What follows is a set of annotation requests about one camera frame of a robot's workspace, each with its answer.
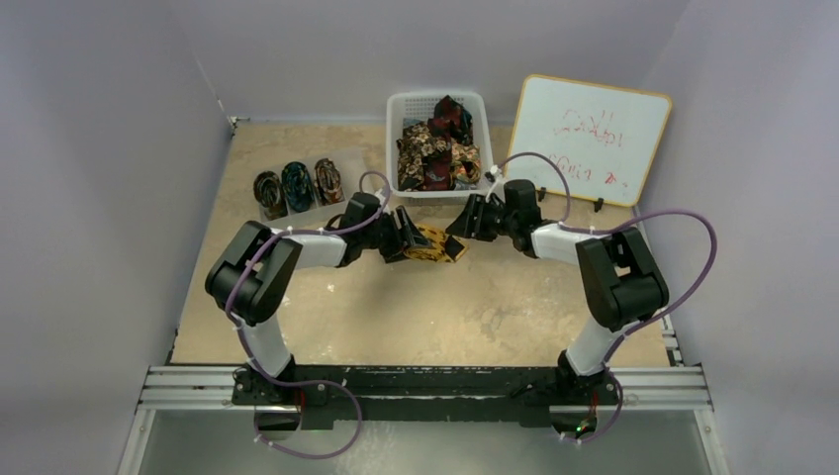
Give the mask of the yellow insect-print tie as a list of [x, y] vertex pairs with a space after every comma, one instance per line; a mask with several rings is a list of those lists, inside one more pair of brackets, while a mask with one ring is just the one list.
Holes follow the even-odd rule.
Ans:
[[463, 239], [450, 235], [443, 229], [420, 224], [418, 230], [424, 242], [408, 246], [403, 251], [403, 256], [407, 259], [455, 263], [468, 250], [468, 245]]

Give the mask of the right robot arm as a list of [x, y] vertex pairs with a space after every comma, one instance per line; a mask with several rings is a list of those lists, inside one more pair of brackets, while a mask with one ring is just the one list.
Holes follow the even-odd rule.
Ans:
[[543, 218], [535, 186], [528, 180], [506, 183], [502, 196], [472, 194], [447, 227], [459, 238], [493, 241], [507, 237], [534, 259], [578, 266], [590, 317], [557, 362], [555, 388], [578, 403], [606, 371], [613, 346], [637, 324], [649, 322], [670, 300], [669, 288], [639, 229], [597, 235], [573, 232]]

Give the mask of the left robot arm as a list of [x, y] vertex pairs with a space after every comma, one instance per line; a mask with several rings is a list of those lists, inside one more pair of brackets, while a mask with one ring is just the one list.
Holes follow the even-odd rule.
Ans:
[[323, 230], [275, 230], [246, 222], [212, 266], [204, 287], [233, 323], [247, 365], [260, 374], [257, 393], [281, 405], [294, 395], [295, 378], [277, 313], [294, 272], [346, 267], [367, 249], [392, 263], [410, 250], [431, 247], [404, 208], [390, 211], [385, 199], [357, 192], [336, 224]]

